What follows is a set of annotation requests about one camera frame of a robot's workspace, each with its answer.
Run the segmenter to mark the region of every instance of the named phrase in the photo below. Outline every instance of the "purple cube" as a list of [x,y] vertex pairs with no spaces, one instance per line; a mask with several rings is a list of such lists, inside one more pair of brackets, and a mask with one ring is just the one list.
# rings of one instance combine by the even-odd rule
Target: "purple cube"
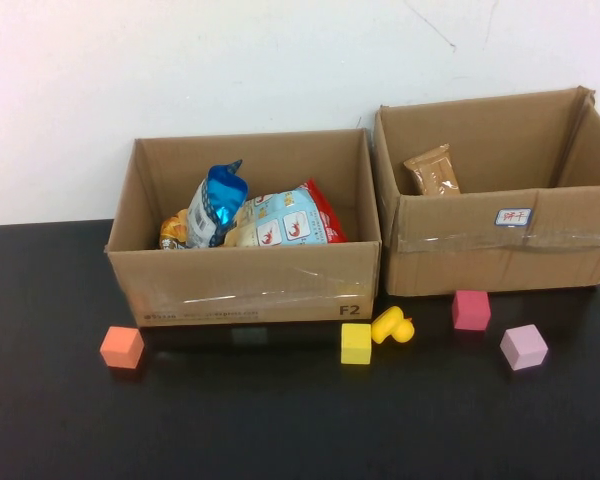
[[457,330],[486,330],[491,318],[487,292],[458,290],[453,300],[453,326]]
[[513,370],[540,365],[549,350],[535,325],[511,328],[504,332],[500,349]]

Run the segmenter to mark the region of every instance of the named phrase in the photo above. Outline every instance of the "foam cube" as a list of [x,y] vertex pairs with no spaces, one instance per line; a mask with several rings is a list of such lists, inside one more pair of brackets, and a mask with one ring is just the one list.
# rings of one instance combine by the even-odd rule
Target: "foam cube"
[[535,325],[507,330],[500,349],[513,370],[540,365],[549,350]]
[[458,330],[486,330],[491,318],[487,292],[458,290],[453,299],[453,326]]
[[369,365],[371,363],[371,325],[364,323],[342,324],[341,363]]
[[100,354],[109,367],[136,368],[144,342],[137,328],[109,327]]

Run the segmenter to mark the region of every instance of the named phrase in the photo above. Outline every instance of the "snack bag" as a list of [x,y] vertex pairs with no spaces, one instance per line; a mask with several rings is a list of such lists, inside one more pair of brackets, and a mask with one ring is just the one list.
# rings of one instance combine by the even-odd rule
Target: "snack bag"
[[163,250],[187,248],[186,208],[162,222],[162,227],[160,228],[160,248]]
[[451,166],[449,145],[410,158],[404,166],[411,171],[422,195],[459,195],[458,180]]
[[187,212],[187,247],[222,245],[234,217],[247,199],[247,182],[236,175],[242,160],[209,169]]
[[249,200],[236,216],[227,247],[316,245],[347,239],[333,209],[313,180],[293,191]]

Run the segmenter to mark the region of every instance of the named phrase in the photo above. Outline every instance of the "yellow rubber duck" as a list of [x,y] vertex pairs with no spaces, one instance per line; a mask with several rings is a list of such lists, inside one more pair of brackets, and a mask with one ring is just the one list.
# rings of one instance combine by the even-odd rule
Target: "yellow rubber duck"
[[413,338],[415,329],[410,318],[404,318],[400,307],[391,307],[371,324],[371,338],[380,344],[391,335],[396,342],[407,343]]

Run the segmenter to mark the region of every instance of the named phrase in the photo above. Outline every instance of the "cardboard box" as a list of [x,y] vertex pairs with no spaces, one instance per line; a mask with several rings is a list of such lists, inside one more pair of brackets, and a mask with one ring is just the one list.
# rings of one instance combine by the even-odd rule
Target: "cardboard box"
[[[600,115],[585,88],[382,107],[374,173],[393,295],[600,283]],[[403,162],[451,145],[461,195]]]
[[[349,243],[156,250],[209,168],[240,158],[249,198],[313,177]],[[136,140],[107,246],[139,326],[368,319],[380,252],[362,129]]]

